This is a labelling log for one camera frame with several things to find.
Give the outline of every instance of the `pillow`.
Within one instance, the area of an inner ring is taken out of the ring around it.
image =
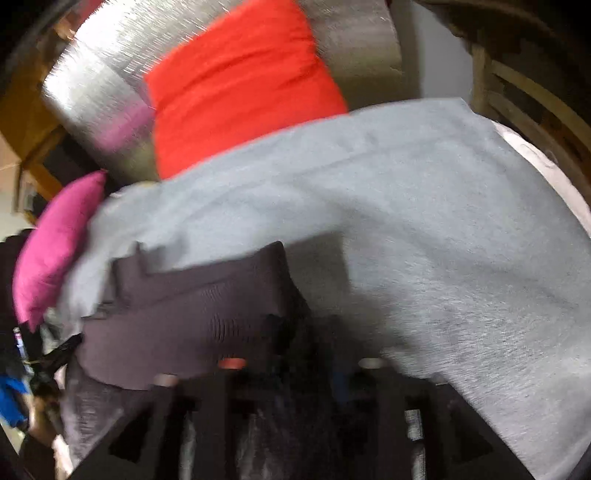
[[[64,276],[86,236],[86,224],[103,199],[106,173],[73,181],[51,202],[27,239],[12,279],[18,323],[34,332],[48,307],[56,304]]]
[[[295,0],[247,0],[146,76],[162,179],[276,130],[346,113]]]

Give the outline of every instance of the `silver foil wrap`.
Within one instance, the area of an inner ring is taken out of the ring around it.
[[[241,0],[110,0],[44,83],[66,129],[122,183],[156,180],[144,74]],[[397,100],[401,56],[385,0],[300,0],[351,109]]]

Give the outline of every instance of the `blue cloth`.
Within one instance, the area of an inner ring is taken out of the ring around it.
[[[25,420],[14,398],[16,393],[28,393],[27,386],[16,378],[0,377],[0,415],[13,428]]]

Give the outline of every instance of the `dark purple fabric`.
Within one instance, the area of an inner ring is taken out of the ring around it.
[[[149,274],[140,249],[113,262],[76,355],[95,380],[146,390],[157,374],[190,378],[227,357],[266,365],[281,327],[307,313],[275,242],[238,260]]]

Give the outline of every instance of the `gray blanket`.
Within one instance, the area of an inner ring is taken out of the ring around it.
[[[166,270],[274,240],[310,307],[404,372],[442,372],[536,478],[591,440],[591,242],[542,176],[460,100],[368,108],[270,135],[107,200],[64,286],[93,312],[134,242]]]

